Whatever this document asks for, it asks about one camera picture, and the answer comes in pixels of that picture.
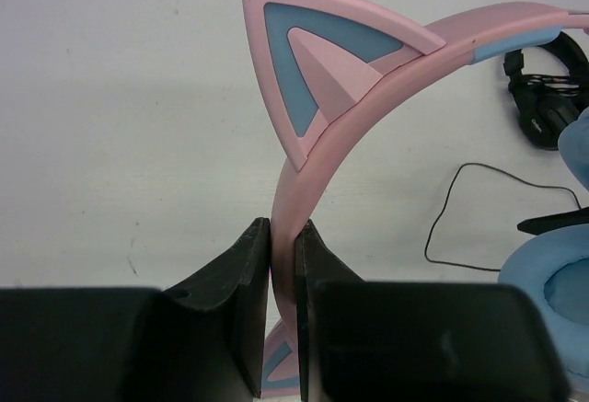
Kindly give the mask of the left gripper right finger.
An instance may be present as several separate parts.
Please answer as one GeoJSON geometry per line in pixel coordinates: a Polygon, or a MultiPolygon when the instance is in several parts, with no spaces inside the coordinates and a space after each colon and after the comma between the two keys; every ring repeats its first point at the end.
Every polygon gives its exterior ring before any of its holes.
{"type": "Polygon", "coordinates": [[[565,401],[540,313],[497,283],[366,281],[313,224],[294,243],[305,401],[565,401]]]}

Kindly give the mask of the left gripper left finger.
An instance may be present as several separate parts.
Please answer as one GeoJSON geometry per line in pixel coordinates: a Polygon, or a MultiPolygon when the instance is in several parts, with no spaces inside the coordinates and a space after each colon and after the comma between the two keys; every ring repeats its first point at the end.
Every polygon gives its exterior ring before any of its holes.
{"type": "Polygon", "coordinates": [[[250,401],[260,395],[270,223],[175,286],[5,288],[5,401],[250,401]]]}

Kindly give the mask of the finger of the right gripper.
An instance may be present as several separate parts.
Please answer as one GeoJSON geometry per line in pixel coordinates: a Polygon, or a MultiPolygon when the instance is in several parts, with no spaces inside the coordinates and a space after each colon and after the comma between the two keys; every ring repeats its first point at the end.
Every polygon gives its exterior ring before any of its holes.
{"type": "Polygon", "coordinates": [[[584,207],[571,212],[526,219],[517,225],[517,230],[529,235],[542,235],[564,227],[588,223],[589,211],[584,207]]]}

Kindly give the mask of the pink blue cat-ear headphones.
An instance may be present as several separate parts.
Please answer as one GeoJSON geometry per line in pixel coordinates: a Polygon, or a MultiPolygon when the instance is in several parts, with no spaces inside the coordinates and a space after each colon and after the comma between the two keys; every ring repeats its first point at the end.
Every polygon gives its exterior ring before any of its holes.
{"type": "Polygon", "coordinates": [[[483,6],[423,26],[366,0],[242,0],[248,44],[286,153],[271,211],[280,313],[264,345],[263,397],[301,395],[295,239],[333,175],[391,110],[455,70],[586,29],[588,15],[532,2],[483,6]]]}

